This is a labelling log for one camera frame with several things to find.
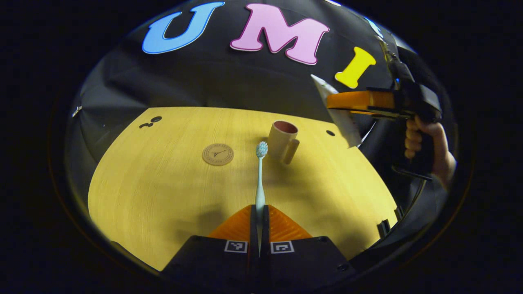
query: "coaster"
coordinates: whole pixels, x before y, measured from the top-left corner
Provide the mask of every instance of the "coaster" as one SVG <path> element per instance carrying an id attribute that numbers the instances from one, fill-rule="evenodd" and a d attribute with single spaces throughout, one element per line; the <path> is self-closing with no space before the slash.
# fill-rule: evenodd
<path id="1" fill-rule="evenodd" d="M 208 164 L 225 165 L 232 161 L 234 151 L 225 144 L 212 144 L 203 150 L 201 157 Z"/>

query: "pink letter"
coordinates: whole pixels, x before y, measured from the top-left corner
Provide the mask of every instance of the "pink letter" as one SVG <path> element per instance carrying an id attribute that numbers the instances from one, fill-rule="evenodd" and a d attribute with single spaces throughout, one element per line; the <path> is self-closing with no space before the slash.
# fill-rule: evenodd
<path id="1" fill-rule="evenodd" d="M 231 41 L 231 48 L 242 51 L 258 51 L 263 44 L 258 41 L 265 31 L 265 37 L 272 53 L 281 50 L 296 39 L 294 46 L 285 51 L 288 58 L 305 64 L 317 63 L 316 50 L 320 40 L 329 28 L 312 18 L 303 19 L 288 26 L 280 8 L 267 4 L 248 4 L 251 16 L 239 39 Z"/>

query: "toothbrush head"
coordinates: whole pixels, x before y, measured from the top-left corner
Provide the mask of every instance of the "toothbrush head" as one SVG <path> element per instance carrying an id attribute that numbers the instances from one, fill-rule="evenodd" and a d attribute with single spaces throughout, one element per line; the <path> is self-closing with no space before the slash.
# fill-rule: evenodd
<path id="1" fill-rule="evenodd" d="M 267 155 L 267 151 L 269 150 L 269 147 L 267 146 L 267 143 L 265 141 L 262 141 L 256 146 L 256 156 L 259 158 L 263 158 L 265 155 Z"/>

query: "yellow letter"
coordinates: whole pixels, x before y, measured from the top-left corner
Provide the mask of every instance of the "yellow letter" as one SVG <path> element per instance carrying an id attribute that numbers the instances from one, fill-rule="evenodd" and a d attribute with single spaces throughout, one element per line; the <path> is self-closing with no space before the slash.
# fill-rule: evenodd
<path id="1" fill-rule="evenodd" d="M 334 78 L 354 89 L 358 86 L 358 79 L 363 75 L 363 72 L 371 65 L 376 64 L 376 60 L 367 51 L 360 47 L 354 47 L 356 54 L 349 65 L 340 73 L 336 73 Z"/>

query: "wooden table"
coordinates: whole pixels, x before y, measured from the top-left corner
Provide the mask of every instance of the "wooden table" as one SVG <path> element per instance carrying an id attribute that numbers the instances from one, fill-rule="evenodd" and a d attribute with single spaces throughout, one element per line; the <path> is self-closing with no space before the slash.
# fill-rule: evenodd
<path id="1" fill-rule="evenodd" d="M 151 127 L 140 125 L 161 116 Z M 290 165 L 264 159 L 266 204 L 313 236 L 326 235 L 350 259 L 380 236 L 377 224 L 396 223 L 396 203 L 357 147 L 348 148 L 328 122 L 269 112 L 211 108 L 150 108 L 116 138 L 89 188 L 93 222 L 157 270 L 191 235 L 208 235 L 229 216 L 254 204 L 256 145 L 275 120 L 294 123 L 300 146 Z M 224 166 L 202 151 L 213 143 L 234 150 Z"/>

